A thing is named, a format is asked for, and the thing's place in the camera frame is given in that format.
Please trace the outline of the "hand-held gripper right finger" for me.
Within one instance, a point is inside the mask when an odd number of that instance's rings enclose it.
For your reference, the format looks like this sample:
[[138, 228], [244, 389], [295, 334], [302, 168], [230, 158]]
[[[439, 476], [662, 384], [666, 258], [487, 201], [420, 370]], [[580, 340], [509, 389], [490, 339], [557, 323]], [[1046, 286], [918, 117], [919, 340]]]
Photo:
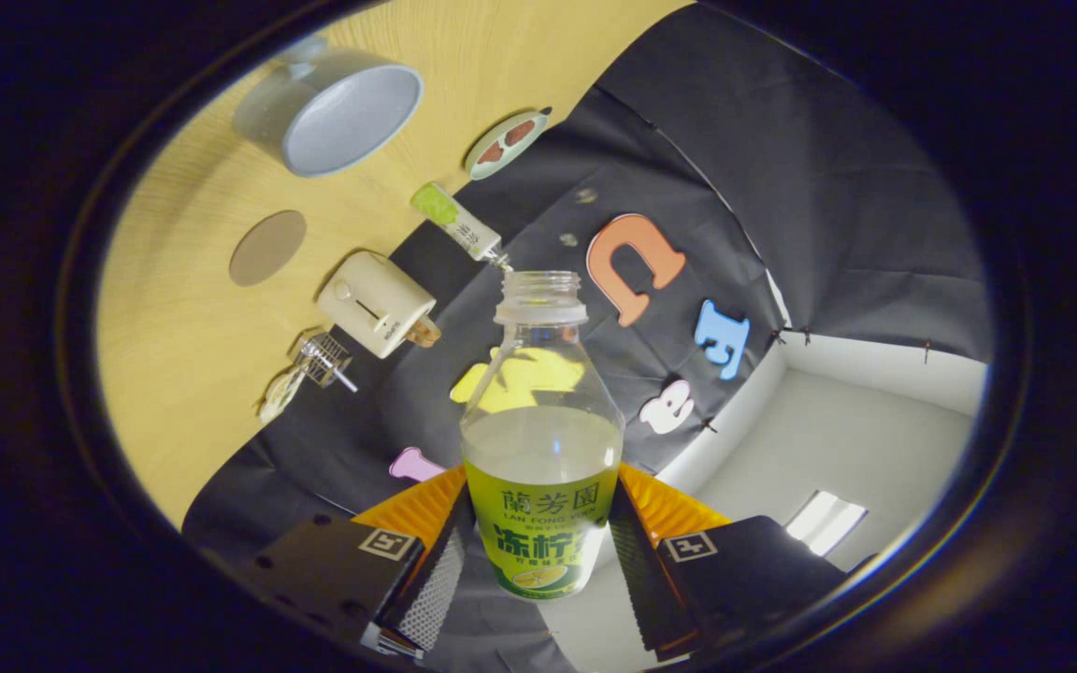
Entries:
[[659, 660], [760, 636], [847, 581], [769, 517], [730, 521], [631, 465], [610, 532], [642, 647]]

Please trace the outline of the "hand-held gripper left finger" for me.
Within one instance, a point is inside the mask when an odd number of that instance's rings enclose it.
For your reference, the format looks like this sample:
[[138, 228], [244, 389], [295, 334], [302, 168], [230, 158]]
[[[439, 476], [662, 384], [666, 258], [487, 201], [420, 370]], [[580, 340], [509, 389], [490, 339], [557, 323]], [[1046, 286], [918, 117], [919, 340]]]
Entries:
[[350, 519], [317, 514], [239, 567], [244, 587], [342, 648], [423, 660], [467, 558], [462, 467]]

